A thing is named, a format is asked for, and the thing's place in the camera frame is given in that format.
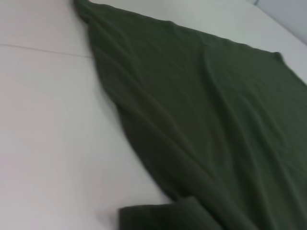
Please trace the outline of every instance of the white surface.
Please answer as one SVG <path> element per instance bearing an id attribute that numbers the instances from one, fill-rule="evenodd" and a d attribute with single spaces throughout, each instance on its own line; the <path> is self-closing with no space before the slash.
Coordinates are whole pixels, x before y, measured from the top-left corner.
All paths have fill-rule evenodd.
<path id="1" fill-rule="evenodd" d="M 105 0 L 269 51 L 307 81 L 307 47 L 242 0 Z M 99 90 L 68 0 L 0 1 L 0 229 L 112 230 L 165 198 Z"/>
<path id="2" fill-rule="evenodd" d="M 258 7 L 307 44 L 307 0 L 260 0 Z"/>
<path id="3" fill-rule="evenodd" d="M 0 47 L 0 229 L 110 229 L 164 201 L 89 58 Z"/>

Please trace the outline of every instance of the green cloth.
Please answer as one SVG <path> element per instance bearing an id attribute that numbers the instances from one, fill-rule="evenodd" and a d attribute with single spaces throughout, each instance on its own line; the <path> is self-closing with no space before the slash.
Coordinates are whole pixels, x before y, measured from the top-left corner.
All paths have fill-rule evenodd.
<path id="1" fill-rule="evenodd" d="M 75 6 L 127 138 L 174 200 L 120 210 L 120 229 L 307 229 L 307 88 L 279 53 Z"/>

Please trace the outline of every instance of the white wall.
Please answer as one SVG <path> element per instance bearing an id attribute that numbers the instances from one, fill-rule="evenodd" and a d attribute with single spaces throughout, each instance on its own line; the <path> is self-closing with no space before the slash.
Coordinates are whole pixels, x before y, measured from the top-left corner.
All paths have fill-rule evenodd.
<path id="1" fill-rule="evenodd" d="M 307 44 L 307 0 L 260 0 L 258 7 Z"/>

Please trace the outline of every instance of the white bed sheet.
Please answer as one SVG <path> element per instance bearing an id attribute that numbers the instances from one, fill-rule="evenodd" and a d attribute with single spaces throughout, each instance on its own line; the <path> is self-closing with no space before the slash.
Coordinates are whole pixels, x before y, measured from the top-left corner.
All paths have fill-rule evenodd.
<path id="1" fill-rule="evenodd" d="M 279 51 L 307 82 L 307 47 L 244 0 L 94 2 Z M 0 2 L 1 230 L 113 230 L 117 208 L 167 202 L 89 57 L 69 0 Z"/>

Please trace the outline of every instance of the dark green fabric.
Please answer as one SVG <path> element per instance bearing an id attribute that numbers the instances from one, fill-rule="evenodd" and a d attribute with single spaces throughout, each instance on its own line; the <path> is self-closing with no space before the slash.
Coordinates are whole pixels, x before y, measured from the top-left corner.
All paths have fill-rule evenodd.
<path id="1" fill-rule="evenodd" d="M 279 53 L 75 6 L 131 145 L 174 200 L 122 209 L 120 229 L 307 229 L 307 88 Z"/>

